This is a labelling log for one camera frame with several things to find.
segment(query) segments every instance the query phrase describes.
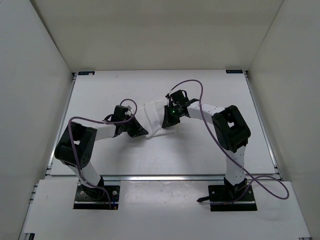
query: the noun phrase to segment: white platform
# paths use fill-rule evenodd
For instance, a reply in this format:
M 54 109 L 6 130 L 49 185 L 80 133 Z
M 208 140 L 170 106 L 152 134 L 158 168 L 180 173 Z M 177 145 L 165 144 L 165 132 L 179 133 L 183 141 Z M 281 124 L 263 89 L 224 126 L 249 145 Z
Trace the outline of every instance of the white platform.
M 244 74 L 225 70 L 96 71 L 76 78 L 63 130 L 73 116 L 102 120 L 122 99 L 138 105 L 165 96 L 177 83 L 197 79 L 203 83 L 203 103 L 217 107 L 236 105 L 246 120 L 251 137 L 245 167 L 253 174 L 273 174 L 274 165 Z M 185 83 L 178 89 L 190 99 L 199 98 L 200 86 Z M 129 138 L 126 133 L 95 143 L 91 162 L 101 175 L 223 175 L 226 157 L 200 120 L 183 117 L 176 134 L 151 139 Z M 73 175 L 59 160 L 51 175 Z
M 210 212 L 206 181 L 122 181 L 118 210 L 73 209 L 77 179 L 41 180 L 24 229 L 34 240 L 298 240 L 310 237 L 290 182 L 288 200 L 253 184 L 258 211 Z M 279 195 L 274 181 L 263 181 Z

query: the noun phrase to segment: black mounting plate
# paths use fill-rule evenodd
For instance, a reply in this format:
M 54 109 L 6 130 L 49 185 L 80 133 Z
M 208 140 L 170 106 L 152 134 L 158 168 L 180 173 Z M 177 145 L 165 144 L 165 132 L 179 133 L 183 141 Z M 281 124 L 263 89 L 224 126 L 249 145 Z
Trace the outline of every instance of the black mounting plate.
M 225 185 L 209 185 L 209 200 L 211 212 L 232 212 L 232 211 L 257 211 L 255 195 L 252 186 L 245 195 L 233 204 L 214 205 L 213 203 L 230 202 L 232 199 Z
M 120 186 L 119 185 L 105 185 L 104 189 L 110 195 L 111 199 L 111 209 L 109 208 L 109 202 L 107 196 L 104 194 L 101 200 L 92 200 L 84 191 L 81 185 L 76 188 L 76 193 L 74 197 L 73 209 L 97 209 L 97 210 L 118 210 L 119 208 L 119 195 Z

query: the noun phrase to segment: white fabric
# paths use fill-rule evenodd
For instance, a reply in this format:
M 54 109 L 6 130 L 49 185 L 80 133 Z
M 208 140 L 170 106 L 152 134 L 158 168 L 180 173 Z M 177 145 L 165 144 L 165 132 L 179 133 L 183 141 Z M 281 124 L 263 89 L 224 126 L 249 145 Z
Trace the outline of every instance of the white fabric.
M 146 138 L 151 138 L 159 135 L 174 134 L 178 131 L 178 126 L 162 128 L 162 123 L 165 117 L 165 105 L 168 100 L 163 97 L 159 100 L 145 103 L 143 106 L 138 107 L 135 118 L 141 126 L 148 131 Z

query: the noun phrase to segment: white robotic arm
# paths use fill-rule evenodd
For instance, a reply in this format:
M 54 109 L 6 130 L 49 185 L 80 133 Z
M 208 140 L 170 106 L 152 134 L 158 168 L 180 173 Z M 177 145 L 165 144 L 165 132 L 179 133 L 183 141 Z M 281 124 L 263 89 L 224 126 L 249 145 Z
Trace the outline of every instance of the white robotic arm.
M 202 104 L 202 111 L 204 113 L 204 117 L 207 123 L 214 124 L 213 123 L 213 116 L 215 114 L 219 114 L 222 111 L 224 111 L 225 108 L 223 107 L 217 107 L 217 106 L 211 106 L 208 104 Z M 189 117 L 192 119 L 199 119 L 203 120 L 201 112 L 200 112 L 200 104 L 199 102 L 194 102 L 190 106 L 187 107 L 187 111 L 189 113 Z M 231 150 L 226 150 L 228 155 L 232 157 L 238 164 L 240 164 L 242 167 L 245 166 L 245 150 L 246 146 L 241 146 L 236 150 L 236 152 L 233 152 Z M 246 178 L 245 171 L 241 168 L 239 168 L 237 165 L 235 165 L 232 161 L 230 161 L 226 157 L 226 173 L 225 173 L 225 179 L 233 186 L 240 184 L 243 182 Z

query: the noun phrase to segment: purple cable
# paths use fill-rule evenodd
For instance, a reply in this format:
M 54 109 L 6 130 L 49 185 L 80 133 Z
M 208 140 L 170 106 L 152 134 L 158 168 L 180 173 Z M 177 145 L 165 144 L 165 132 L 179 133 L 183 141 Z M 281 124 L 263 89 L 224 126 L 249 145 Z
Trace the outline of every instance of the purple cable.
M 106 125 L 109 125 L 109 124 L 125 124 L 125 123 L 131 121 L 131 119 L 133 119 L 135 117 L 135 114 L 137 113 L 137 110 L 138 110 L 138 106 L 137 106 L 137 103 L 135 101 L 133 101 L 132 99 L 126 98 L 122 102 L 124 102 L 124 101 L 131 101 L 131 102 L 133 102 L 133 104 L 135 106 L 134 113 L 127 120 L 124 120 L 124 121 L 108 121 L 108 122 L 106 122 L 106 121 L 96 121 L 96 120 L 92 120 L 92 119 L 81 117 L 81 116 L 74 116 L 74 117 L 70 118 L 70 120 L 68 122 L 68 131 L 69 131 L 71 146 L 72 146 L 72 150 L 73 150 L 73 154 L 74 154 L 74 159 L 75 159 L 75 162 L 76 162 L 76 168 L 77 168 L 77 170 L 79 172 L 79 178 L 82 181 L 84 181 L 87 185 L 89 185 L 90 187 L 102 190 L 106 194 L 106 196 L 108 198 L 108 201 L 109 201 L 109 209 L 111 209 L 111 199 L 110 199 L 110 195 L 109 195 L 108 191 L 106 189 L 104 189 L 103 187 L 95 186 L 95 185 L 91 184 L 90 182 L 88 182 L 85 179 L 85 177 L 83 176 L 82 172 L 81 172 L 81 167 L 80 167 L 80 162 L 79 162 L 79 158 L 78 158 L 78 154 L 77 154 L 77 149 L 76 149 L 76 145 L 75 145 L 75 142 L 74 142 L 74 136 L 72 135 L 71 122 L 74 119 L 80 119 L 80 120 L 85 120 L 85 121 L 88 121 L 88 122 L 91 122 L 91 123 L 95 123 L 95 124 L 106 124 Z
M 204 86 L 202 85 L 202 83 L 199 81 L 199 80 L 195 80 L 195 79 L 190 79 L 190 80 L 185 80 L 185 81 L 182 81 L 180 83 L 178 83 L 177 85 L 175 85 L 171 90 L 170 90 L 170 93 L 173 89 L 175 89 L 177 86 L 181 85 L 181 84 L 184 84 L 184 83 L 187 83 L 187 82 L 197 82 L 198 84 L 200 84 L 201 86 L 201 93 L 200 93 L 200 97 L 199 97 L 199 108 L 200 108 L 200 113 L 201 113 L 201 116 L 202 116 L 202 119 L 203 119 L 203 122 L 204 122 L 204 125 L 206 127 L 206 129 L 208 130 L 210 136 L 213 138 L 213 140 L 215 141 L 215 143 L 218 145 L 218 147 L 221 149 L 221 151 L 226 155 L 226 157 L 228 159 L 230 159 L 235 165 L 237 165 L 239 168 L 243 169 L 246 174 L 248 174 L 252 180 L 249 182 L 249 184 L 246 186 L 245 190 L 243 191 L 243 193 L 241 194 L 240 197 L 238 197 L 236 200 L 233 200 L 233 201 L 226 201 L 226 202 L 217 202 L 217 203 L 211 203 L 212 205 L 224 205 L 224 204 L 233 204 L 235 203 L 236 201 L 240 200 L 245 194 L 246 192 L 249 190 L 249 187 L 252 185 L 253 182 L 256 182 L 258 183 L 264 190 L 266 190 L 269 194 L 271 194 L 272 196 L 276 197 L 277 199 L 281 199 L 281 200 L 286 200 L 289 198 L 290 196 L 290 193 L 289 193 L 289 190 L 287 189 L 287 187 L 284 185 L 283 182 L 281 182 L 280 180 L 276 179 L 275 177 L 273 176 L 269 176 L 269 175 L 260 175 L 260 176 L 257 176 L 257 177 L 254 177 L 250 172 L 248 172 L 248 170 L 246 170 L 244 167 L 242 167 L 239 163 L 237 163 L 226 151 L 225 149 L 220 145 L 220 143 L 218 142 L 218 140 L 216 139 L 215 135 L 212 133 L 207 121 L 206 121 L 206 118 L 205 118 L 205 115 L 204 115 L 204 112 L 203 112 L 203 109 L 202 109 L 202 96 L 203 96 L 203 93 L 204 93 Z M 279 182 L 285 189 L 286 191 L 286 196 L 285 197 L 282 197 L 282 196 L 278 196 L 276 194 L 274 194 L 273 192 L 271 192 L 268 188 L 266 188 L 260 181 L 258 181 L 257 179 L 260 179 L 260 178 L 270 178 L 270 179 L 273 179 L 273 180 L 276 180 L 277 182 Z

